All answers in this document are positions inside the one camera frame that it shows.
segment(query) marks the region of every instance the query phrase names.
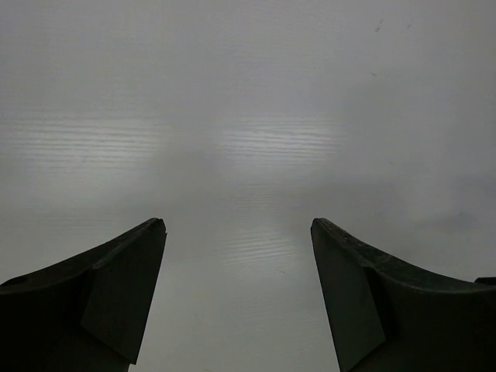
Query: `black robotic claw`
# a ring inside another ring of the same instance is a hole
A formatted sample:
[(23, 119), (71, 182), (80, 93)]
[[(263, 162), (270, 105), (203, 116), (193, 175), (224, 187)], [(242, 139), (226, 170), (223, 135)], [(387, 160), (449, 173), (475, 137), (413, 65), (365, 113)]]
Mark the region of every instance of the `black robotic claw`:
[(164, 254), (151, 219), (0, 285), (2, 370), (124, 372), (135, 364)]
[(325, 219), (312, 242), (341, 371), (496, 370), (496, 283), (434, 274)]

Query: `scratch mark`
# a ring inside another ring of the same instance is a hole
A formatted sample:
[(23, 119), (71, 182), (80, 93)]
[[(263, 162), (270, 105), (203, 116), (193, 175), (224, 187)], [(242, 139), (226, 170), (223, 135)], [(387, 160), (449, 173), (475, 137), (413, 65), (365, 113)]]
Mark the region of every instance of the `scratch mark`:
[(382, 22), (384, 22), (383, 19), (381, 19), (381, 21), (379, 22), (379, 26), (377, 26), (377, 28), (375, 29), (375, 32), (378, 33), (379, 31), (381, 31), (381, 25), (382, 25)]

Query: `white surface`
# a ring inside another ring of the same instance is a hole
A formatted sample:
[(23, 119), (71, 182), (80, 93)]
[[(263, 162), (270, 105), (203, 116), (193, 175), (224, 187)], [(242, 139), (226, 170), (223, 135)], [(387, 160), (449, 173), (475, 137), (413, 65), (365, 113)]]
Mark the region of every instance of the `white surface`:
[(309, 227), (496, 273), (494, 0), (0, 5), (0, 280), (152, 216), (135, 371), (337, 370)]

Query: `wood grain texture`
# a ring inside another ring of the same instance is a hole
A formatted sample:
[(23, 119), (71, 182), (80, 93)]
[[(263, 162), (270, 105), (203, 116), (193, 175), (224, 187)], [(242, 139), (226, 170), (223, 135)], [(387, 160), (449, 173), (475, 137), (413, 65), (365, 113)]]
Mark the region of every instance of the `wood grain texture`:
[(133, 370), (337, 370), (313, 218), (441, 274), (496, 271), (495, 12), (1, 4), (0, 279), (159, 216)]

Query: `black plastic part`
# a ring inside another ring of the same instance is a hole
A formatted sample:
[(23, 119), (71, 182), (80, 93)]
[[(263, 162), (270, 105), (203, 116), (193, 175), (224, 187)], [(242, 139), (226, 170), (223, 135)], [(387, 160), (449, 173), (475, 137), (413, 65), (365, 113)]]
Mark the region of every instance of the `black plastic part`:
[(151, 219), (0, 285), (1, 370), (124, 372), (136, 364), (164, 254)]
[(326, 219), (312, 242), (342, 372), (496, 370), (494, 278), (431, 273)]

